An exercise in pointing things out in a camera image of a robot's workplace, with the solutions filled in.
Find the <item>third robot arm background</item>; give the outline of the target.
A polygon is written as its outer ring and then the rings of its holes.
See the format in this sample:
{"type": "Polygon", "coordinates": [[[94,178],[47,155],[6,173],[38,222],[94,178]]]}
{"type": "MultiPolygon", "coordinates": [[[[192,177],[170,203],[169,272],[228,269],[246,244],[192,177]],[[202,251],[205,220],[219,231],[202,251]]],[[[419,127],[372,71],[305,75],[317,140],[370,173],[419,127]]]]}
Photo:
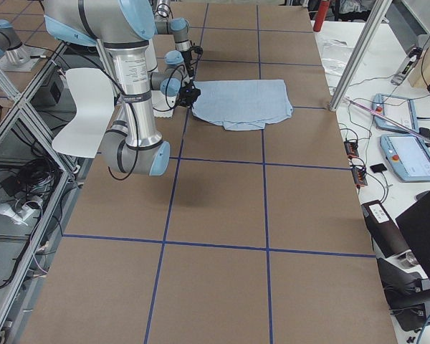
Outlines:
{"type": "Polygon", "coordinates": [[[46,56],[46,49],[25,45],[11,23],[0,19],[0,68],[7,72],[30,72],[46,56]]]}

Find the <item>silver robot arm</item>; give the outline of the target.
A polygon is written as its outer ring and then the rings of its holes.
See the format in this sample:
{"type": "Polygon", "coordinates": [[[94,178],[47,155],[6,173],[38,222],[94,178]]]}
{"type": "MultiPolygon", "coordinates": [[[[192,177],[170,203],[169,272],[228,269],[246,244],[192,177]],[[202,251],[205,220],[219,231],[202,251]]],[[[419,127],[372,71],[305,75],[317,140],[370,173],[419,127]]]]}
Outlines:
{"type": "Polygon", "coordinates": [[[193,79],[194,68],[191,63],[192,51],[195,46],[188,36],[189,22],[183,17],[173,16],[170,1],[152,1],[152,10],[157,34],[170,34],[173,36],[176,50],[182,54],[188,75],[193,79]]]}
{"type": "Polygon", "coordinates": [[[56,39],[105,49],[115,71],[73,68],[66,78],[74,118],[56,135],[58,153],[100,153],[118,173],[161,176],[171,147],[156,128],[145,51],[156,33],[149,1],[46,1],[47,31],[56,39]]]}

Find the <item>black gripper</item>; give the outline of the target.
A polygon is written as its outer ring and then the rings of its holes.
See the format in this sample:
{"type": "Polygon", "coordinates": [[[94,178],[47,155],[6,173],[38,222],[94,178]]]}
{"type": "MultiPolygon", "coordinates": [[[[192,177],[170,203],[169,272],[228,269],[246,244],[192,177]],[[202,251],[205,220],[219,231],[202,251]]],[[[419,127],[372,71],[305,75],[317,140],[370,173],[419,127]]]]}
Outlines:
{"type": "Polygon", "coordinates": [[[192,65],[192,51],[186,50],[182,53],[183,62],[189,77],[194,77],[194,67],[192,65]]]}

